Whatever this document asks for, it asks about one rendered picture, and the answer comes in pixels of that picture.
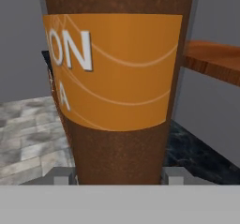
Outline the brown cinnamon bottle orange label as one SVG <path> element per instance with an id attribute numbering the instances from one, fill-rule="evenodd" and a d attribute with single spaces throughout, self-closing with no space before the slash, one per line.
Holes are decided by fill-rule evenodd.
<path id="1" fill-rule="evenodd" d="M 83 185 L 157 185 L 192 0 L 45 0 L 53 96 Z"/>

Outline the brown wooden shelf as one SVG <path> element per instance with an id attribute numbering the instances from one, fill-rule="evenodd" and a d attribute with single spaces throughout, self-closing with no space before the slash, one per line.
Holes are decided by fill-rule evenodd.
<path id="1" fill-rule="evenodd" d="M 192 40 L 185 59 L 184 67 L 240 87 L 240 47 Z"/>

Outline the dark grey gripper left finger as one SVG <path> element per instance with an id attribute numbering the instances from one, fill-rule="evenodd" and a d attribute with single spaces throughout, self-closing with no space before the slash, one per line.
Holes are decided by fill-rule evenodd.
<path id="1" fill-rule="evenodd" d="M 76 170 L 74 167 L 54 167 L 47 174 L 57 186 L 76 185 Z"/>

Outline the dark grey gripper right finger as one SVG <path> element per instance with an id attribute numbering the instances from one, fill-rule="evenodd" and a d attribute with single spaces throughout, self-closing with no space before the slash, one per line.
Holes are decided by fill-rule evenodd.
<path id="1" fill-rule="evenodd" d="M 184 167 L 164 167 L 162 169 L 161 181 L 168 186 L 187 185 L 193 180 L 194 176 Z"/>

